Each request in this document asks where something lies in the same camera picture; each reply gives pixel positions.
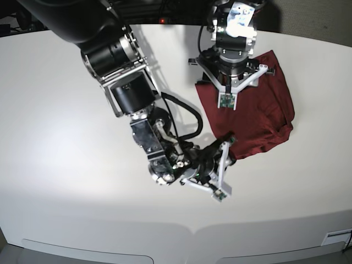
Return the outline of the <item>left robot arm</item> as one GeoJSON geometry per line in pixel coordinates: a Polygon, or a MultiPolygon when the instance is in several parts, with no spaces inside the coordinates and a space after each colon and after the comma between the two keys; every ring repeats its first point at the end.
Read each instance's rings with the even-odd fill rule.
{"type": "Polygon", "coordinates": [[[275,70],[251,57],[257,38],[255,15],[266,1],[214,1],[204,28],[213,46],[199,50],[189,65],[200,67],[218,91],[217,107],[236,110],[238,95],[257,87],[261,76],[275,70]]]}

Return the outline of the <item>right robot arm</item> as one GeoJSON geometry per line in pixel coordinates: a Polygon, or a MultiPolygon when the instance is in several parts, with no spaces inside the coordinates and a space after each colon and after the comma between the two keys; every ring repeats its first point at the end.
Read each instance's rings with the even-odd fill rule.
{"type": "Polygon", "coordinates": [[[178,136],[169,107],[158,100],[184,103],[161,92],[130,26],[111,1],[22,1],[44,26],[79,47],[82,61],[103,90],[116,117],[130,117],[135,142],[144,150],[152,179],[159,185],[180,182],[222,201],[232,193],[224,181],[235,159],[232,134],[205,148],[190,135],[178,136]]]}

